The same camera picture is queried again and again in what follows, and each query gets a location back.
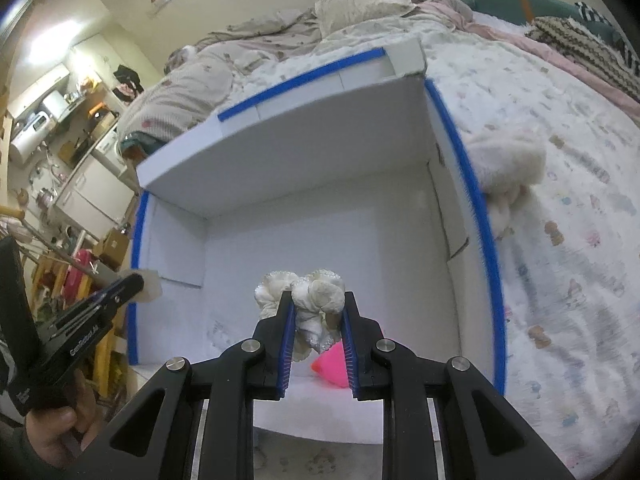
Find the silver screw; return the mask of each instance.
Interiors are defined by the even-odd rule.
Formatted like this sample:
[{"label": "silver screw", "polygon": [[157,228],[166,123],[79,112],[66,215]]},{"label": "silver screw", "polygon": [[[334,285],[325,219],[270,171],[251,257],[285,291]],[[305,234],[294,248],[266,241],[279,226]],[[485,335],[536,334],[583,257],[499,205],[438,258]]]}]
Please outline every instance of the silver screw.
[{"label": "silver screw", "polygon": [[172,357],[166,362],[166,367],[172,372],[177,372],[184,368],[185,363],[186,361],[184,360],[184,357]]},{"label": "silver screw", "polygon": [[471,363],[466,357],[454,357],[451,360],[451,366],[460,372],[466,372],[471,367]]},{"label": "silver screw", "polygon": [[391,339],[379,339],[376,343],[376,348],[381,352],[392,352],[396,349],[396,343]]},{"label": "silver screw", "polygon": [[247,339],[246,341],[242,342],[241,348],[245,352],[257,352],[260,349],[260,341],[257,341],[255,339]]}]

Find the wooden handle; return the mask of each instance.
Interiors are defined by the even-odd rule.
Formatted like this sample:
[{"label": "wooden handle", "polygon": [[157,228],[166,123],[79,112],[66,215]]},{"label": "wooden handle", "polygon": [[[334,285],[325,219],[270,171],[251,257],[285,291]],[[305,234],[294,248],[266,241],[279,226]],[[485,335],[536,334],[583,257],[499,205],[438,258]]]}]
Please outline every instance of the wooden handle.
[{"label": "wooden handle", "polygon": [[21,209],[13,209],[11,207],[7,207],[4,205],[0,205],[0,215],[11,216],[12,218],[17,218],[18,220],[24,220],[24,211]]}]

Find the finger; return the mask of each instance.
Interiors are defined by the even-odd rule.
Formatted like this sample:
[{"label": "finger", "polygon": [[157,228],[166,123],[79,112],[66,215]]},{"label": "finger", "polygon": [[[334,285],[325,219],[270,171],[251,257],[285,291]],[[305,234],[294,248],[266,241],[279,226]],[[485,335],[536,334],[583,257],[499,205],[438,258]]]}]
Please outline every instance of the finger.
[{"label": "finger", "polygon": [[84,380],[84,375],[80,370],[74,372],[76,377],[76,420],[75,428],[80,433],[87,431],[91,423],[95,419],[96,405],[94,391],[91,386]]},{"label": "finger", "polygon": [[27,414],[27,437],[34,447],[38,444],[48,446],[69,431],[76,420],[76,412],[68,406],[53,410],[32,410]]},{"label": "finger", "polygon": [[103,427],[104,421],[100,417],[97,417],[86,430],[86,433],[82,438],[82,442],[80,443],[80,449],[82,451],[84,451],[86,447],[91,444],[93,439],[98,435],[98,433],[100,433]]}]

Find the blue tape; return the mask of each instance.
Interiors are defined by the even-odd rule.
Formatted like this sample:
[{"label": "blue tape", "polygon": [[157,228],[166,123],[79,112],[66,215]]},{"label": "blue tape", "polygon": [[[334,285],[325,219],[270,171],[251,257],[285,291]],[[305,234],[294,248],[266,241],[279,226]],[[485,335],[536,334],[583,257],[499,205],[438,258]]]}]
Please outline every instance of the blue tape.
[{"label": "blue tape", "polygon": [[339,59],[338,61],[319,66],[318,68],[310,70],[309,72],[305,72],[283,83],[277,84],[276,86],[267,88],[259,94],[249,97],[241,103],[238,103],[236,106],[229,108],[229,110],[225,110],[224,112],[220,113],[218,115],[218,120],[223,123],[234,115],[238,115],[239,113],[244,112],[245,110],[257,104],[260,104],[261,102],[284,94],[284,92],[288,92],[289,90],[298,88],[299,86],[305,85],[315,79],[324,77],[325,75],[329,75],[334,72],[338,72],[338,70],[342,70],[358,63],[364,63],[366,61],[377,59],[383,56],[386,56],[384,48],[374,48],[373,50],[367,50],[366,52],[354,54],[353,56],[345,57],[343,59]]},{"label": "blue tape", "polygon": [[460,171],[465,180],[466,190],[471,200],[476,225],[480,233],[480,247],[482,256],[484,257],[484,270],[489,282],[489,294],[491,296],[492,317],[494,324],[494,387],[504,395],[506,389],[506,370],[507,370],[507,341],[504,327],[504,300],[502,298],[502,282],[500,280],[500,267],[498,265],[498,255],[495,250],[494,235],[491,232],[489,217],[486,212],[484,197],[480,191],[476,174],[471,166],[466,149],[462,143],[462,139],[458,135],[456,126],[449,115],[449,111],[442,100],[440,92],[436,88],[435,83],[431,79],[424,80],[424,87],[433,99],[442,123],[444,124],[449,140],[453,146],[453,150],[458,158]]},{"label": "blue tape", "polygon": [[[133,231],[133,247],[131,249],[131,268],[140,268],[140,245],[142,244],[142,231],[145,226],[146,206],[149,201],[149,192],[144,191],[140,196],[138,211],[136,212],[136,228]],[[127,307],[127,357],[130,365],[138,364],[138,304],[129,303]]]}]

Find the orange strap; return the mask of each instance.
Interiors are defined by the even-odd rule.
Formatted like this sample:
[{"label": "orange strap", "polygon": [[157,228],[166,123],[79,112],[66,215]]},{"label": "orange strap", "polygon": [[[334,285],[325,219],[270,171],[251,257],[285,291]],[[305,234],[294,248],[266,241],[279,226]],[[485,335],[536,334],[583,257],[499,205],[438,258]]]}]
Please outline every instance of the orange strap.
[{"label": "orange strap", "polygon": [[532,22],[533,18],[535,18],[536,15],[533,13],[533,10],[531,9],[531,4],[529,3],[529,0],[520,0],[520,5],[522,6],[522,12],[524,12],[524,17],[527,20],[527,23]]}]

